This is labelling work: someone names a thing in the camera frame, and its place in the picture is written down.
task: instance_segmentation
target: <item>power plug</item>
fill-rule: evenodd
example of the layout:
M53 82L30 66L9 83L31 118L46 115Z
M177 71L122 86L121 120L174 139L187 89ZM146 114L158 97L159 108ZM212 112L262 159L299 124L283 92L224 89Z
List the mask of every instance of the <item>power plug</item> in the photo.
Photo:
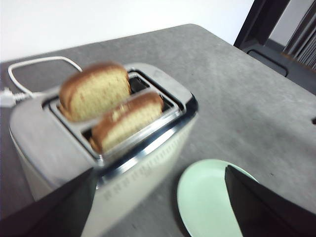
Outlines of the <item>power plug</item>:
M24 100L30 97L26 93L16 93L13 94L12 91L5 87L3 91L0 91L0 107L12 107L16 105L16 102Z

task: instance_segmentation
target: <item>power cord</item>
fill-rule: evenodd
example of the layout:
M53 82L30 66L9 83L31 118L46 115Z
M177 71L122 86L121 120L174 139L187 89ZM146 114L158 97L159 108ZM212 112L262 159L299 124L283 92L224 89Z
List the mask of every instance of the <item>power cord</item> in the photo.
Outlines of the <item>power cord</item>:
M11 64L8 67L9 77L11 81L23 92L13 94L12 91L6 87L4 91L0 91L0 107L12 107L16 105L17 102L22 101L26 98L35 98L37 96L44 95L44 93L42 92L32 92L29 89L27 89L25 86L23 86L21 83L19 83L17 79L15 78L12 70L15 68L24 67L30 64L53 61L53 60L64 60L67 63L70 63L72 66L74 66L79 72L82 72L82 69L78 64L76 64L74 61L64 56L51 56L51 57L37 58L37 59L32 59L32 60L28 60L24 62Z

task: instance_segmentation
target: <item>gray countertop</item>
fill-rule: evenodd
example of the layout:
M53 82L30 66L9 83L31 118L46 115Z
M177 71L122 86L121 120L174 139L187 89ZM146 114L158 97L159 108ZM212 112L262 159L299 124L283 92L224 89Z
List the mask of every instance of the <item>gray countertop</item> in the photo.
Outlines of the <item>gray countertop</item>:
M232 162L261 184L316 213L316 97L196 25L93 43L40 56L63 55L85 67L114 60L145 62L187 87L199 120L173 172L105 236L189 236L176 207L176 187L197 160ZM18 90L1 64L1 87ZM27 88L59 85L75 70L63 62L17 69ZM11 109L1 108L1 216L33 201L8 135Z

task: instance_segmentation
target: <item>toaster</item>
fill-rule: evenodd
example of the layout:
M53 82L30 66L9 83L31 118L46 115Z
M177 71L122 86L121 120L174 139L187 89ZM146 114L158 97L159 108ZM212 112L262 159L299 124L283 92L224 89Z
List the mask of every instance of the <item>toaster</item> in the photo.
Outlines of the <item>toaster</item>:
M91 167L102 171L84 237L104 233L166 177L197 119L194 95L171 76L144 63L125 68L131 96L154 90L163 99L163 111L104 154L96 153L88 142L101 118L68 121L58 109L60 87L22 102L10 118L10 135L35 200Z

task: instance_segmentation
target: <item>white wall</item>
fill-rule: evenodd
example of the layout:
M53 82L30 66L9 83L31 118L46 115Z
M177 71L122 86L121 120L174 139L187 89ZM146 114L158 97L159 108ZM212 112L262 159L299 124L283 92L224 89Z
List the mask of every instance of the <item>white wall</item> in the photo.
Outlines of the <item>white wall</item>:
M286 46L314 0L291 0L271 32L269 39Z
M1 61L194 23L230 44L253 0L1 0Z

